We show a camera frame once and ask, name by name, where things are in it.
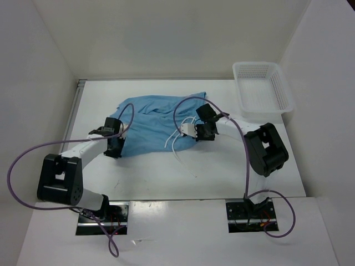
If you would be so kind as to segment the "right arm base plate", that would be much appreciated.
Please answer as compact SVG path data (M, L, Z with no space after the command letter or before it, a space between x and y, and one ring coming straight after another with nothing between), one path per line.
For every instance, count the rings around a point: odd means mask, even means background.
M273 201L266 199L253 204L244 199L233 199L225 202L229 233L279 231Z

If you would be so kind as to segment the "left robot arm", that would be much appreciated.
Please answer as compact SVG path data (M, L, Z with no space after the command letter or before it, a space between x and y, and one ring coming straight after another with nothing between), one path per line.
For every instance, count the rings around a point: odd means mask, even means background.
M108 196L84 188L83 170L98 155L120 158L129 125L108 117L104 126L92 130L87 141L61 154L47 155L42 164L37 198L46 202L77 207L82 215L87 209L97 221L111 214Z

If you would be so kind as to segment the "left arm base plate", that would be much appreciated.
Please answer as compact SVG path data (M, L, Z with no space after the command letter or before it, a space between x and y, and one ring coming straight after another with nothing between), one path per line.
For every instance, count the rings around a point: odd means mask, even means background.
M100 219L100 224L107 233L115 235L127 235L129 202L110 201L108 216ZM99 225L89 215L79 213L76 236L104 235Z

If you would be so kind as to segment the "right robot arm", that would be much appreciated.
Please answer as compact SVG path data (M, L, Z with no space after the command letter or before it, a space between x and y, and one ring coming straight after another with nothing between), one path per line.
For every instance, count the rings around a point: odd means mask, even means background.
M246 181L243 210L247 218L257 217L267 205L267 199L250 199L251 172L267 178L283 167L289 159L288 151L274 124L263 125L245 122L228 113L216 113L209 104L196 110L201 124L195 126L196 140L215 139L216 135L226 135L242 142L246 154Z

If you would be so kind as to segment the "light blue shorts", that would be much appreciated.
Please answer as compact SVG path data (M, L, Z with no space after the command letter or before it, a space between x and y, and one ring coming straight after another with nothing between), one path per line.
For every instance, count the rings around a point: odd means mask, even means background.
M175 151L184 151L195 146L196 141L189 137L179 137L176 141L170 136L176 136L174 121L180 125L189 123L193 117L197 117L196 109L205 102L206 92L192 94L194 97L182 103L176 114L174 109L183 96L147 95L127 98L121 102L111 117L128 124L131 119L131 107L123 110L128 103L134 105L133 123L126 133L126 140L121 152L123 157L133 157L151 152L171 152L171 146Z

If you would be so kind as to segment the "white plastic basket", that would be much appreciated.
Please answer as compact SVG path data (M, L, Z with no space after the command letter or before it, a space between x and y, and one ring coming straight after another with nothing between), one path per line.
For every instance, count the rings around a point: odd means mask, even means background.
M232 71L244 116L256 119L293 111L290 87L278 64L236 62Z

